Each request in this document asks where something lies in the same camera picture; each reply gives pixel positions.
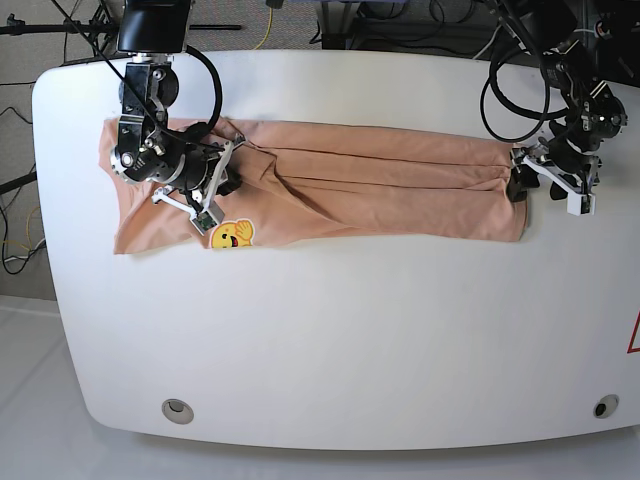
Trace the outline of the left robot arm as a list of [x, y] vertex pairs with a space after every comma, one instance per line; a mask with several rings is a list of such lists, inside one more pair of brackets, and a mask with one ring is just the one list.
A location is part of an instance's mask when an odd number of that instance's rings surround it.
[[[491, 54], [482, 91], [535, 123], [512, 141], [510, 200], [525, 200], [545, 177], [551, 182], [551, 199], [566, 201], [570, 214], [594, 213], [593, 189], [602, 165], [595, 153], [626, 126], [623, 104], [597, 73], [584, 44], [573, 38], [577, 19], [565, 2], [490, 1], [487, 6], [498, 20], [498, 31], [509, 39]], [[524, 54], [536, 61], [543, 81], [540, 111], [515, 104], [498, 84], [500, 69]]]

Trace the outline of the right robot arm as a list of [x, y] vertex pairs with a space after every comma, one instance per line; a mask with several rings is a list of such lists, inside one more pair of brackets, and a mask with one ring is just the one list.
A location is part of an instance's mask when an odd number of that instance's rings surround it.
[[[117, 49], [131, 59], [120, 84], [121, 116], [111, 167], [126, 183], [157, 184], [153, 203], [165, 202], [186, 212], [191, 223], [206, 233], [224, 220], [216, 196], [228, 195], [241, 184], [228, 165], [244, 139], [207, 140], [220, 118], [222, 84], [211, 61], [186, 43], [191, 10], [189, 1], [125, 3]], [[182, 52], [209, 72], [214, 106], [208, 121], [177, 131], [169, 128], [168, 119], [179, 94], [172, 57]]]

